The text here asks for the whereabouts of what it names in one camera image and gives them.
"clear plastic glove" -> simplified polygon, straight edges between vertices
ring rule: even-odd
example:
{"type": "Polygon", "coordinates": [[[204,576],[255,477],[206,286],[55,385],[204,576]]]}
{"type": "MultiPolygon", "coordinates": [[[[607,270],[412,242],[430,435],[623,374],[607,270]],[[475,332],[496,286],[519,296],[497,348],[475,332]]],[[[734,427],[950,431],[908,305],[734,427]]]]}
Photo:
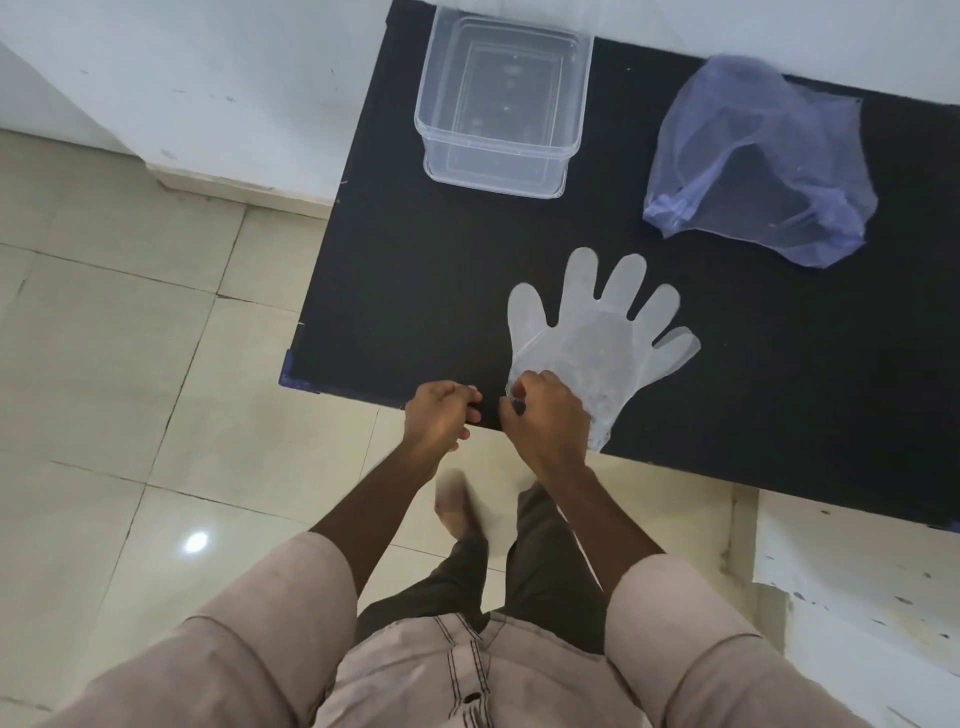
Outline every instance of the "clear plastic glove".
{"type": "Polygon", "coordinates": [[[590,414],[588,444],[593,450],[610,440],[617,415],[637,390],[676,372],[700,350],[700,340],[685,327],[653,344],[680,308],[680,294],[672,285],[660,286],[636,318],[627,320],[646,270],[641,255],[621,258],[598,300],[593,298],[596,253],[578,248],[566,263],[560,320],[553,328],[546,324],[532,285],[521,283],[510,293],[507,320],[514,363],[507,394],[525,371],[550,370],[590,414]]]}

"rolled-up sleeve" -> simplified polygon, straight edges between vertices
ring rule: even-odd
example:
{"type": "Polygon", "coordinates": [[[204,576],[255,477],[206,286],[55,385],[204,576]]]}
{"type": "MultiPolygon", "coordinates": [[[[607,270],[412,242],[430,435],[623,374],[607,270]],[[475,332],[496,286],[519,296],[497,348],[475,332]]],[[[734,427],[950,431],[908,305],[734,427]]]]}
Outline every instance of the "rolled-up sleeve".
{"type": "Polygon", "coordinates": [[[606,650],[654,726],[867,726],[675,556],[643,559],[620,580],[606,650]]]}
{"type": "Polygon", "coordinates": [[[301,533],[48,724],[309,725],[352,646],[356,607],[340,549],[301,533]]]}

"person's right hand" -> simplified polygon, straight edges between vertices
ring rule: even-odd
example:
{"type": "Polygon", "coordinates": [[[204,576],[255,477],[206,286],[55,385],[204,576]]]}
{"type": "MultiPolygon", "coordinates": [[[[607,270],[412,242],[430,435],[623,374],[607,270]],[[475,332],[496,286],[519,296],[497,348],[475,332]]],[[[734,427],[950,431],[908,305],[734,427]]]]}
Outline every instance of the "person's right hand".
{"type": "Polygon", "coordinates": [[[513,388],[524,410],[518,415],[509,397],[500,398],[500,424],[538,480],[582,468],[587,457],[590,415],[553,372],[524,372],[513,388]]]}

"pants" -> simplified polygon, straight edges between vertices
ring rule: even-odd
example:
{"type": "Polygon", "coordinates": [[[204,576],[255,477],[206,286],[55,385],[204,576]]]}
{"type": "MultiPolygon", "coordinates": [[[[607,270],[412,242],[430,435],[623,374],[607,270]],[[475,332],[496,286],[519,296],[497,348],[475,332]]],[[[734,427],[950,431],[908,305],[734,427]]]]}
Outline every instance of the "pants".
{"type": "MultiPolygon", "coordinates": [[[[421,582],[367,607],[357,619],[356,643],[400,619],[454,612],[481,632],[490,620],[480,612],[488,553],[483,533],[469,532],[421,582]]],[[[506,599],[496,612],[531,622],[585,652],[604,653],[607,599],[569,525],[539,484],[517,498],[506,599]]]]}

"leg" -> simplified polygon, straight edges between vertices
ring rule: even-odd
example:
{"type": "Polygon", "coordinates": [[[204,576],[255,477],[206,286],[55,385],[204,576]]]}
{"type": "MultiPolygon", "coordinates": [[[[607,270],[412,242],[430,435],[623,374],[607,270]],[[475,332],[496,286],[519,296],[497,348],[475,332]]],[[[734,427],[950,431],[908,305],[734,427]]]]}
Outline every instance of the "leg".
{"type": "Polygon", "coordinates": [[[536,484],[517,499],[516,543],[507,555],[507,604],[499,610],[604,653],[607,599],[557,505],[536,484]]]}
{"type": "Polygon", "coordinates": [[[438,479],[434,510],[457,539],[450,555],[433,572],[397,595],[376,601],[357,618],[356,643],[400,619],[462,614],[475,629],[483,629],[480,599],[487,580],[487,537],[469,504],[463,475],[438,479]]]}

